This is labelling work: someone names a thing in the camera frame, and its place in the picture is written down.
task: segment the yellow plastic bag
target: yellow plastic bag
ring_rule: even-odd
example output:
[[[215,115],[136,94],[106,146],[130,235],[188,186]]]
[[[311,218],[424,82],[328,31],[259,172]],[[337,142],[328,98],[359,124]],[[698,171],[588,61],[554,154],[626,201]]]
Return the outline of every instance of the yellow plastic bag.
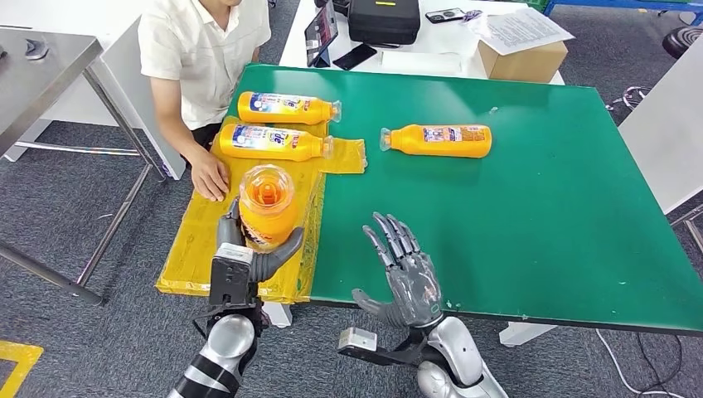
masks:
[[[240,123],[228,116],[223,122]],[[276,124],[284,129],[301,129],[318,137],[327,135],[327,124]],[[259,296],[264,301],[294,303],[305,301],[312,288],[312,277],[318,253],[324,172],[361,173],[366,166],[363,140],[335,138],[334,155],[329,159],[307,162],[273,161],[267,159],[228,158],[214,145],[212,153],[230,170],[230,192],[222,202],[212,202],[193,192],[182,223],[173,241],[171,252],[158,278],[156,287],[164,293],[207,296],[210,292],[210,269],[215,254],[217,221],[225,214],[238,194],[239,182],[245,172],[260,164],[275,164],[293,178],[296,200],[301,211],[299,225],[305,229],[303,248],[268,281],[259,284]]]

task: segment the cable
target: cable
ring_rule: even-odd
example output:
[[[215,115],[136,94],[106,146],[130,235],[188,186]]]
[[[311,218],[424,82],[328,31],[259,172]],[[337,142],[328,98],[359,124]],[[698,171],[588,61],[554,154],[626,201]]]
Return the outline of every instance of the cable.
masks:
[[[657,383],[657,384],[655,384],[655,385],[653,385],[653,386],[650,386],[650,387],[647,388],[645,391],[638,391],[638,390],[635,390],[634,388],[632,388],[632,386],[630,386],[630,385],[628,384],[628,382],[625,380],[625,376],[623,376],[623,371],[620,370],[620,365],[618,364],[618,360],[615,359],[615,354],[613,354],[613,350],[610,349],[610,346],[608,345],[608,343],[607,343],[607,342],[605,341],[605,339],[603,338],[603,335],[600,334],[600,330],[599,330],[599,329],[595,329],[595,332],[596,332],[596,334],[598,334],[598,337],[600,338],[600,341],[601,341],[601,342],[603,343],[603,345],[605,346],[605,349],[608,350],[608,354],[610,355],[610,359],[613,360],[613,364],[615,365],[615,369],[618,370],[618,375],[620,375],[620,380],[621,380],[621,381],[623,382],[623,384],[628,388],[628,390],[630,390],[631,392],[633,392],[633,393],[635,393],[635,394],[638,394],[638,396],[660,395],[660,396],[673,396],[674,398],[685,398],[685,396],[680,396],[680,395],[678,395],[678,394],[674,394],[673,392],[668,392],[668,391],[648,391],[648,390],[652,389],[654,386],[660,386],[660,383]],[[644,357],[645,357],[645,359],[647,359],[647,363],[649,363],[649,364],[651,365],[651,362],[649,361],[649,358],[647,358],[647,355],[645,355]],[[671,379],[676,375],[676,373],[679,372],[680,369],[681,369],[681,361],[680,361],[680,363],[679,363],[679,366],[677,366],[677,369],[676,369],[676,372],[674,373],[674,375],[668,377],[668,379],[671,380]]]
[[[191,319],[191,322],[193,323],[193,326],[197,330],[198,334],[200,334],[202,336],[202,338],[207,340],[207,337],[205,336],[205,332],[203,332],[202,328],[200,327],[200,325],[197,324],[196,320]]]
[[[644,357],[644,360],[647,361],[647,364],[649,365],[649,367],[652,368],[652,371],[654,372],[654,376],[657,378],[657,382],[652,383],[649,387],[645,388],[643,391],[650,391],[652,388],[654,388],[656,386],[660,386],[662,388],[662,390],[667,392],[668,396],[671,396],[671,394],[669,394],[669,391],[666,389],[666,387],[664,385],[666,383],[668,383],[669,381],[671,381],[674,377],[676,377],[676,375],[679,373],[679,371],[681,371],[681,364],[683,363],[683,346],[681,345],[681,339],[677,335],[674,335],[674,337],[676,338],[676,344],[678,345],[678,348],[679,348],[679,353],[678,353],[679,361],[676,364],[676,368],[671,372],[671,374],[669,376],[665,377],[664,380],[662,380],[659,377],[659,373],[657,372],[657,369],[654,367],[654,364],[647,356],[647,353],[644,351],[644,346],[642,344],[642,334],[637,333],[639,350],[642,352],[642,356]]]

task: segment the man's arm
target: man's arm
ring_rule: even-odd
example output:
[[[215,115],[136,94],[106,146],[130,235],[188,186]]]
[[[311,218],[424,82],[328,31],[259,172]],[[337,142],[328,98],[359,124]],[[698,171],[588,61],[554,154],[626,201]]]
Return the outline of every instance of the man's arm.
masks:
[[[158,127],[163,137],[192,166],[193,186],[211,201],[223,201],[229,176],[223,162],[196,143],[181,116],[181,82],[150,78]]]

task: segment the bottle label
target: bottle label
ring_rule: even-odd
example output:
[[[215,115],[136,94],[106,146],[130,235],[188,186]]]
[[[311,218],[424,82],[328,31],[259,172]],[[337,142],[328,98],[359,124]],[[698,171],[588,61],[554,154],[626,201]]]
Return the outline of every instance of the bottle label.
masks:
[[[267,114],[296,114],[310,109],[311,97],[301,95],[253,93],[249,106],[254,112]]]
[[[485,141],[484,126],[428,126],[423,128],[426,143]]]
[[[237,148],[275,149],[298,146],[298,134],[295,130],[272,129],[260,126],[236,126],[232,134],[232,145]]]

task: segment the plastic bottle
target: plastic bottle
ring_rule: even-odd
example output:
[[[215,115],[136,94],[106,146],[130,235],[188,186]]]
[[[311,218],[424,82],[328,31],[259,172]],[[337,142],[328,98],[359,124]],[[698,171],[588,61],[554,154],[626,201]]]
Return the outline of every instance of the plastic bottle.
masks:
[[[290,174],[273,164],[253,167],[242,177],[240,216],[255,249],[268,252],[288,239],[298,219],[294,195]]]
[[[491,150],[491,129],[482,124],[419,126],[381,129],[381,150],[397,149],[410,155],[483,158]]]
[[[217,139],[220,150],[233,158],[278,159],[302,162],[329,158],[334,138],[315,137],[307,131],[228,124]]]
[[[240,119],[249,123],[318,124],[342,118],[342,103],[315,97],[253,93],[246,91],[237,102]]]

